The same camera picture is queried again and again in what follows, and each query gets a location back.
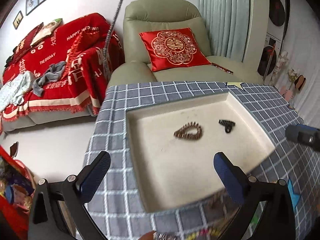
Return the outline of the white clothes on sofa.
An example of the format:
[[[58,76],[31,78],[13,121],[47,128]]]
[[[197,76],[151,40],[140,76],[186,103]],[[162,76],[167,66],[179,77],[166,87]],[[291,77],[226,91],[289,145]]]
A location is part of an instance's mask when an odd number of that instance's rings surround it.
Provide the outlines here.
[[[34,81],[35,75],[27,70],[4,84],[1,88],[1,112],[10,104],[18,106],[24,103],[24,94],[31,91]]]

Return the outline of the grey jewelry tray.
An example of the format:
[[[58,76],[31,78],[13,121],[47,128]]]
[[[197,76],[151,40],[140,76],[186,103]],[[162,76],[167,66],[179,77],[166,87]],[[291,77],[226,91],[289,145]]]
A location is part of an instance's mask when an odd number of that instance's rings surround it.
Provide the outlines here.
[[[231,133],[220,119],[235,122]],[[140,197],[149,213],[222,190],[213,167],[217,152],[247,173],[275,149],[261,123],[230,92],[128,110],[126,130]]]

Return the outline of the red pillow on sofa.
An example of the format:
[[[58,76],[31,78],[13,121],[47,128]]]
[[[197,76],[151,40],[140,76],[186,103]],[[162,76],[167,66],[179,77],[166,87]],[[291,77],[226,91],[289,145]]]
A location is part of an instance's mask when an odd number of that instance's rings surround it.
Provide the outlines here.
[[[43,27],[43,23],[40,23],[35,28],[33,28],[26,36],[23,38],[18,46],[15,49],[14,57],[12,59],[13,63],[16,63],[30,48],[31,43],[36,36],[36,34],[41,30]]]

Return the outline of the grey cloth on sofa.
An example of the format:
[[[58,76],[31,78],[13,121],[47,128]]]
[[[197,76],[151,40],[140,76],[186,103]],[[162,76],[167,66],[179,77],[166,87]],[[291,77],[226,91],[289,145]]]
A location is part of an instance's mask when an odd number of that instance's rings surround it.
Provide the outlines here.
[[[43,86],[46,83],[59,81],[65,70],[66,64],[66,61],[60,61],[56,64],[51,64],[44,74],[36,78],[33,82],[33,94],[40,97],[44,91]]]

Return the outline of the sofa with red blanket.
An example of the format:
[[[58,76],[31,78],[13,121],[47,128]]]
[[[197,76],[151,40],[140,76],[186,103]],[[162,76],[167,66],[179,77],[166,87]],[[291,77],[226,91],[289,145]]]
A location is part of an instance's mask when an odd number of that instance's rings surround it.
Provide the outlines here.
[[[95,116],[107,74],[124,62],[119,36],[98,13],[50,28],[35,27],[16,47],[2,74],[1,131]]]

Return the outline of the lower washing machine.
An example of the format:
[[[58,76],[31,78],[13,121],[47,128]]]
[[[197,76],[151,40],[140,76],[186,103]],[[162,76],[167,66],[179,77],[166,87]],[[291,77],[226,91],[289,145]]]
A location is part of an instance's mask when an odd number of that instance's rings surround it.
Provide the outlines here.
[[[269,85],[276,62],[281,52],[282,42],[270,34],[266,34],[263,52],[257,68],[258,74],[263,78],[264,84]]]

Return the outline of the teal curtain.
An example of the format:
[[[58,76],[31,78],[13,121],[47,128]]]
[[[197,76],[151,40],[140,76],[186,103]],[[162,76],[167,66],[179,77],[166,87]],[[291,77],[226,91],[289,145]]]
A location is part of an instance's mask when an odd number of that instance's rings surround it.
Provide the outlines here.
[[[199,0],[211,52],[241,62],[249,26],[250,0]]]

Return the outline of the small picture frame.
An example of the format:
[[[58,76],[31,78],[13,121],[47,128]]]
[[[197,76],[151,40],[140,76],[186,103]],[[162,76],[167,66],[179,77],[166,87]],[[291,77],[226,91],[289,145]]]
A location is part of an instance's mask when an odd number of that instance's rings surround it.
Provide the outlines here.
[[[18,12],[18,14],[16,15],[14,21],[13,21],[13,26],[15,29],[17,29],[21,23],[21,21],[23,20],[23,14],[21,11]]]

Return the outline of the red embroidered cushion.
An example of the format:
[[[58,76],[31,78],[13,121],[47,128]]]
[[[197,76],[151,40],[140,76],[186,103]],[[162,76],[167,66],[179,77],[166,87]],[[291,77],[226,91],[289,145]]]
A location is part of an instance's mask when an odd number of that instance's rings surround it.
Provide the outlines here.
[[[151,71],[211,65],[190,28],[147,31],[139,36],[148,52]]]

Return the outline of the grey checkered tablecloth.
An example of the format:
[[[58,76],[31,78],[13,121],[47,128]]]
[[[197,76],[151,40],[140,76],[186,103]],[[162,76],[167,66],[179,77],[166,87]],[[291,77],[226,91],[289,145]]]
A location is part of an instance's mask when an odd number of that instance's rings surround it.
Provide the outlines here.
[[[285,128],[303,120],[273,87],[196,81],[118,85],[106,91],[84,163],[90,164],[101,151],[111,156],[111,168],[86,206],[108,239],[138,239],[151,230],[174,233],[180,239],[218,237],[221,222],[236,208],[224,193],[176,210],[144,211],[125,120],[129,109],[217,92],[233,93],[266,129],[276,150],[252,175],[262,181],[287,180],[293,191],[296,239],[319,239],[319,153],[285,138]]]

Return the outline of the black hair claw clip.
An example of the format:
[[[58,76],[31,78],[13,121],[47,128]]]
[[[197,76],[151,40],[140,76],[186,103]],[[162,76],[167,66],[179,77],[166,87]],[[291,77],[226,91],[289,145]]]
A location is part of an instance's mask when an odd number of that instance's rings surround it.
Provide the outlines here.
[[[219,124],[225,128],[226,133],[231,133],[233,127],[235,126],[235,122],[231,120],[219,120]]]

